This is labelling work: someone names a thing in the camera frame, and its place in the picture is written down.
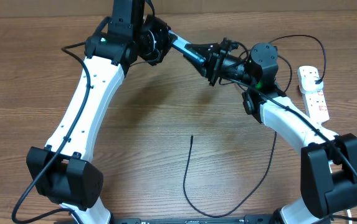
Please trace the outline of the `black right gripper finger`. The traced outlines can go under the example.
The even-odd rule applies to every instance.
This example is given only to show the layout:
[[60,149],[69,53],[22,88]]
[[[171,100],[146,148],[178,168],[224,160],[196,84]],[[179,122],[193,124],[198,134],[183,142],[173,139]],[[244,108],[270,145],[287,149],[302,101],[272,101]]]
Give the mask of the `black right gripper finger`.
[[186,44],[185,49],[194,53],[198,57],[203,59],[210,59],[212,54],[218,54],[220,51],[220,45],[218,43],[211,44]]
[[213,76],[213,70],[216,64],[215,55],[211,54],[206,58],[193,55],[183,55],[183,57],[193,65],[202,77],[211,78]]

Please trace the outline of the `blue Galaxy smartphone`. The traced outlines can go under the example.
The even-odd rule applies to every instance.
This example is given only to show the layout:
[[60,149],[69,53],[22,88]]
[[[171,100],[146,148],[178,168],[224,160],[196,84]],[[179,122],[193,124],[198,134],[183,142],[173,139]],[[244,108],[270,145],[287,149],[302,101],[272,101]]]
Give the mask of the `blue Galaxy smartphone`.
[[172,47],[181,52],[190,62],[194,62],[196,65],[204,63],[205,58],[203,56],[189,49],[190,42],[175,34],[172,30],[169,31],[169,35],[173,38]]

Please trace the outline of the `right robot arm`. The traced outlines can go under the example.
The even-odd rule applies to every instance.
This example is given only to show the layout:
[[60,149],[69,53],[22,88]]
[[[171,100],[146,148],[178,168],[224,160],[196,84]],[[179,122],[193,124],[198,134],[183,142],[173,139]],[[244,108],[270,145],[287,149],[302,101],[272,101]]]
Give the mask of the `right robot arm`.
[[225,79],[245,87],[247,114],[274,130],[301,156],[301,197],[269,215],[246,215],[246,223],[329,223],[357,207],[357,137],[340,135],[300,111],[276,84],[278,52],[258,43],[245,57],[231,52],[238,43],[191,44],[177,40],[174,48],[191,62],[210,85]]

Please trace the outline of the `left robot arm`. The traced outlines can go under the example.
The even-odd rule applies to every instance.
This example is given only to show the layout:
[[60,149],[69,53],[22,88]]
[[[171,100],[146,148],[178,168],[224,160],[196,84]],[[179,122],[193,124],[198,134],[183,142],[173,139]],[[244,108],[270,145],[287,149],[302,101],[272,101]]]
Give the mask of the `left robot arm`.
[[95,141],[111,99],[141,58],[156,65],[168,53],[169,27],[154,14],[151,1],[115,1],[83,43],[82,76],[67,111],[43,148],[32,147],[26,164],[36,189],[68,212],[75,223],[113,223],[100,193],[103,174],[92,164]]

